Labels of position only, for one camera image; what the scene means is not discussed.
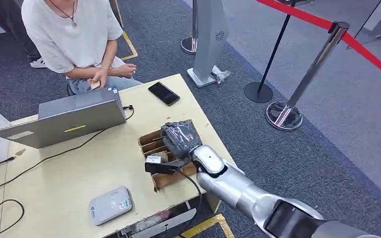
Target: paper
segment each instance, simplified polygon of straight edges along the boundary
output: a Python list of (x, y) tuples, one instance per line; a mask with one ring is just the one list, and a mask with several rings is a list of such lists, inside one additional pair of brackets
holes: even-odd
[(17, 135), (12, 135), (10, 137), (7, 137), (7, 139), (8, 140), (16, 140), (16, 139), (19, 139), (19, 138), (22, 138), (22, 137), (25, 137), (25, 136), (28, 136), (28, 135), (31, 135), (31, 134), (34, 134), (34, 132), (25, 131), (25, 132), (18, 133)]

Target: gray laptop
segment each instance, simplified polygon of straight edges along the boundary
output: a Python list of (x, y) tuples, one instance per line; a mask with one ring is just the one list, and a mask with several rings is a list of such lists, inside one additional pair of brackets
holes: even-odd
[(39, 119), (0, 129), (0, 137), (34, 148), (125, 123), (115, 88), (102, 88), (39, 105)]

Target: gray device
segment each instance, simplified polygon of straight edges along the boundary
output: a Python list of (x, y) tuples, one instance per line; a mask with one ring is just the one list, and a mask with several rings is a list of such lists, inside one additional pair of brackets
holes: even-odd
[(221, 72), (215, 62), (221, 55), (229, 35), (221, 0), (198, 1), (198, 47), (193, 68), (188, 76), (198, 88), (217, 82), (212, 75)]
[(132, 209), (129, 191), (125, 186), (116, 188), (91, 200), (88, 205), (91, 221), (99, 226)]
[(39, 119), (0, 129), (0, 137), (34, 148), (125, 123), (116, 88), (102, 88), (39, 105)]

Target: black stanchion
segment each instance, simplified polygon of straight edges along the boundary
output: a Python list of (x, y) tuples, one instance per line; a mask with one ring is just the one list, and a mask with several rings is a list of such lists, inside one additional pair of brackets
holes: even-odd
[[(291, 1), (291, 7), (296, 5), (297, 0)], [(277, 52), (278, 46), (280, 45), (281, 38), (284, 35), (285, 28), (287, 27), (288, 21), (290, 20), (291, 15), (287, 14), (285, 17), (283, 26), (281, 27), (280, 34), (278, 35), (277, 42), (275, 42), (274, 49), (272, 50), (271, 57), (269, 58), (268, 65), (266, 66), (265, 72), (263, 73), (262, 80), (260, 82), (248, 83), (244, 88), (244, 93), (247, 98), (256, 103), (267, 103), (271, 101), (274, 96), (272, 89), (265, 85), (265, 79), (268, 75), (269, 68), (271, 67), (272, 61), (274, 60), (275, 53)]]

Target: smartphone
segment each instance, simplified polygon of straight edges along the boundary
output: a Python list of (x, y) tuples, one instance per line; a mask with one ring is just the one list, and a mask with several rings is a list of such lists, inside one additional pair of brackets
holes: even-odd
[(172, 105), (180, 99), (180, 97), (176, 93), (172, 92), (170, 89), (168, 89), (166, 86), (164, 86), (164, 84), (160, 82), (155, 83), (154, 85), (149, 87), (148, 90), (167, 106)]

